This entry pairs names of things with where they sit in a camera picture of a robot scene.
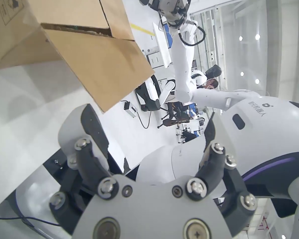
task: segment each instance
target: bolt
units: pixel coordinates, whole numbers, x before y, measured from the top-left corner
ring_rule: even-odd
[[[107,217],[99,221],[93,231],[93,239],[119,239],[121,235],[119,223]]]
[[[122,196],[128,198],[132,195],[133,189],[130,185],[126,185],[122,189]]]
[[[178,185],[174,186],[171,192],[175,198],[180,198],[183,196],[183,190]]]
[[[241,196],[240,202],[247,210],[254,211],[257,208],[256,198],[252,194],[249,194],[245,197]]]
[[[198,178],[192,178],[187,182],[186,189],[188,193],[199,194],[204,198],[207,194],[206,184]]]
[[[55,207],[55,210],[62,207],[65,202],[64,192],[58,191],[50,198],[50,204]]]
[[[237,166],[236,160],[233,155],[226,155],[225,164],[231,168],[235,168]]]
[[[73,156],[69,159],[70,164],[76,164],[76,156]]]
[[[74,148],[75,150],[81,150],[82,148],[84,148],[88,143],[90,143],[90,140],[87,139],[79,139],[75,145]]]
[[[219,143],[215,143],[213,145],[213,150],[218,153],[218,154],[223,154],[223,150],[224,150],[224,147],[222,145],[220,145]]]
[[[113,190],[113,184],[110,181],[106,181],[102,184],[101,191],[103,193],[111,193]]]
[[[191,187],[193,192],[196,194],[201,194],[204,190],[203,185],[195,181],[192,183]]]
[[[234,156],[230,157],[229,155],[227,155],[226,160],[227,160],[228,164],[234,164],[236,162],[234,159]]]
[[[185,224],[185,239],[209,239],[210,232],[206,224],[198,219],[189,220]]]
[[[255,198],[249,195],[245,197],[244,202],[247,207],[253,207],[256,204]]]

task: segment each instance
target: metal plate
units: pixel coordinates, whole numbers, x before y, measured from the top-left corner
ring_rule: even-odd
[[[210,197],[195,202],[186,194],[181,198],[172,195],[175,185],[185,189],[186,182],[192,177],[183,176],[160,185],[133,182],[123,175],[113,177],[120,186],[117,196],[109,201],[94,196],[83,213],[72,239],[93,238],[96,224],[107,217],[119,223],[121,239],[184,239],[183,230],[190,219],[202,220],[209,227],[211,238],[232,238],[225,220]],[[133,193],[128,198],[122,196],[122,188],[126,185],[133,188]]]

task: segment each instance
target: man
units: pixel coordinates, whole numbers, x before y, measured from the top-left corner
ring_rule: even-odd
[[[218,87],[218,81],[215,78],[211,78],[201,86],[198,86],[197,88],[215,89],[217,87]]]

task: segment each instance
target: black cable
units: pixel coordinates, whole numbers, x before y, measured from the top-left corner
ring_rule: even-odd
[[[43,223],[46,223],[46,224],[50,224],[50,225],[53,225],[53,226],[61,226],[57,223],[47,222],[47,221],[44,221],[44,220],[41,220],[41,219],[38,219],[38,218],[34,218],[34,217],[12,217],[12,218],[2,218],[2,217],[0,217],[0,220],[20,220],[20,219],[21,220],[30,219],[30,220],[35,220],[35,221],[43,222]]]
[[[205,40],[205,38],[206,38],[206,33],[205,33],[204,29],[201,28],[200,26],[197,26],[197,28],[198,28],[199,30],[202,31],[202,33],[203,33],[203,39],[200,40],[200,41],[198,41],[197,43],[194,43],[194,44],[191,45],[191,44],[189,44],[189,43],[186,43],[186,42],[183,40],[182,35],[181,35],[180,33],[178,33],[178,36],[179,36],[180,40],[183,42],[183,44],[185,44],[185,45],[187,45],[187,46],[189,46],[189,47],[193,47],[193,46],[196,46],[196,45],[200,44],[202,41]]]
[[[149,128],[149,125],[150,125],[150,116],[151,116],[151,115],[152,115],[152,112],[150,112],[150,114],[149,114],[149,123],[148,123],[147,127],[145,127],[145,126],[143,125],[143,122],[142,122],[141,118],[140,118],[140,115],[139,115],[138,112],[137,112],[137,116],[138,116],[138,118],[139,118],[139,120],[140,120],[140,122],[141,122],[141,124],[142,124],[142,126],[143,126],[144,129],[148,129],[148,128]]]
[[[159,22],[158,22],[158,29],[159,29],[159,31],[164,32],[163,29],[161,30],[161,29],[159,28],[159,25],[160,25],[160,24],[162,24],[162,27],[163,27],[163,23],[162,23],[162,15],[160,15],[160,16],[161,16],[161,17],[160,17]]]

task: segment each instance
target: power cord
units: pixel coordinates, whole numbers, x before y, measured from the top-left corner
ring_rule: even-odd
[[[138,112],[137,112],[137,116],[138,116],[138,118],[139,118],[139,120],[140,120],[140,122],[141,122],[141,124],[142,124],[142,126],[143,126],[144,129],[148,129],[148,128],[149,128],[149,125],[150,125],[150,116],[151,116],[151,115],[152,115],[152,112],[150,112],[150,114],[149,114],[149,123],[148,123],[147,127],[145,127],[145,126],[143,125],[143,122],[142,122],[141,118],[140,118],[140,115],[139,115]]]
[[[121,100],[120,102],[125,102],[125,103],[127,103],[127,102],[129,102],[129,101],[127,101],[127,100]],[[141,122],[141,124],[142,124],[142,126],[143,126],[144,129],[148,129],[148,128],[149,128],[149,126],[150,126],[150,116],[151,116],[151,115],[152,115],[152,112],[150,112],[150,114],[149,114],[149,122],[148,122],[147,127],[145,127],[144,124],[143,124],[143,122],[142,122],[142,120],[141,120],[141,118],[140,118],[139,113],[137,112],[138,119],[140,120],[140,122]]]
[[[194,44],[191,45],[191,44],[185,42],[185,41],[183,40],[183,38],[182,38],[182,35],[181,35],[180,33],[178,33],[178,36],[179,36],[180,40],[183,42],[183,44],[185,44],[185,45],[187,45],[187,46],[189,46],[189,47],[193,47],[193,46],[196,46],[196,45],[200,44],[202,41],[205,40],[205,38],[206,38],[206,33],[205,33],[204,29],[201,28],[201,27],[198,26],[198,25],[196,25],[196,26],[197,26],[197,28],[198,28],[199,30],[201,30],[202,33],[203,33],[203,38],[202,38],[202,40],[200,40],[200,41],[198,41],[197,43],[194,43]]]
[[[43,222],[43,223],[46,223],[46,224],[50,224],[50,225],[53,225],[53,226],[61,226],[57,223],[52,223],[52,222],[48,222],[48,221],[44,221],[44,220],[41,220],[41,219],[38,219],[38,218],[34,218],[34,217],[11,217],[11,218],[2,218],[0,217],[0,220],[35,220],[35,221],[39,221],[39,222]]]

